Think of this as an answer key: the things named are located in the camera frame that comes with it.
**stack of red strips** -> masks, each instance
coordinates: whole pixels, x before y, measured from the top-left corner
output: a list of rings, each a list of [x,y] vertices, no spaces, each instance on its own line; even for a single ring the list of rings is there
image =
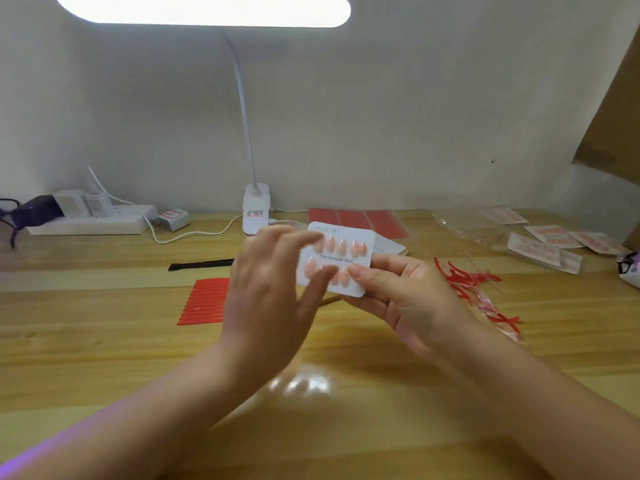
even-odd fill
[[[178,325],[222,322],[228,290],[229,278],[210,278],[196,281]]]
[[[453,290],[458,293],[458,296],[462,299],[466,299],[470,305],[476,305],[489,320],[494,323],[506,323],[510,326],[514,332],[520,335],[520,330],[518,329],[516,322],[520,321],[520,317],[507,318],[496,308],[493,306],[489,297],[482,291],[476,289],[480,283],[484,283],[487,281],[502,281],[500,277],[494,274],[486,274],[486,273],[468,273],[466,271],[462,271],[461,269],[455,267],[451,261],[448,261],[449,270],[451,271],[451,275],[448,275],[442,269],[442,266],[438,262],[438,258],[433,259],[436,263],[436,267],[438,271],[442,273],[445,279],[449,282],[450,286]],[[469,296],[469,292],[473,294],[476,298],[476,303],[471,300]]]

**lamp base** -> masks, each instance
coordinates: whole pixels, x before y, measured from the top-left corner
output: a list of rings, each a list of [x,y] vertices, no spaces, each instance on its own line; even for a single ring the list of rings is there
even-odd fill
[[[252,184],[244,189],[242,230],[245,235],[256,235],[262,227],[269,225],[271,195],[267,184],[258,184],[254,190]]]

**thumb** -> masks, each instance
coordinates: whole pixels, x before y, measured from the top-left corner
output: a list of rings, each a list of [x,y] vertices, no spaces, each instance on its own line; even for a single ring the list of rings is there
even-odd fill
[[[407,280],[396,273],[352,264],[349,274],[365,290],[386,296],[391,301],[402,301],[407,296]]]
[[[316,311],[326,293],[331,278],[338,272],[338,266],[325,266],[313,275],[311,281],[298,300],[298,316],[311,327]]]

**desk lamp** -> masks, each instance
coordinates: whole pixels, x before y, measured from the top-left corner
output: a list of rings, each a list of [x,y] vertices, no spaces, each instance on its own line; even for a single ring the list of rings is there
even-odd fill
[[[351,15],[347,0],[58,0],[72,14],[94,23],[137,25],[197,25],[219,27],[333,28]],[[258,233],[269,225],[269,186],[258,182],[240,61],[231,39],[224,33],[233,55],[244,140],[253,182],[244,190],[243,231]]]

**white power strip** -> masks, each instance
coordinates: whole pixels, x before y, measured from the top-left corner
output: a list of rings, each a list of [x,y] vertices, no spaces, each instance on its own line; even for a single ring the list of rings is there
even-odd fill
[[[148,226],[140,213],[150,221],[158,215],[155,205],[114,205],[114,208],[116,214],[110,217],[59,217],[27,230],[32,235],[142,234]]]

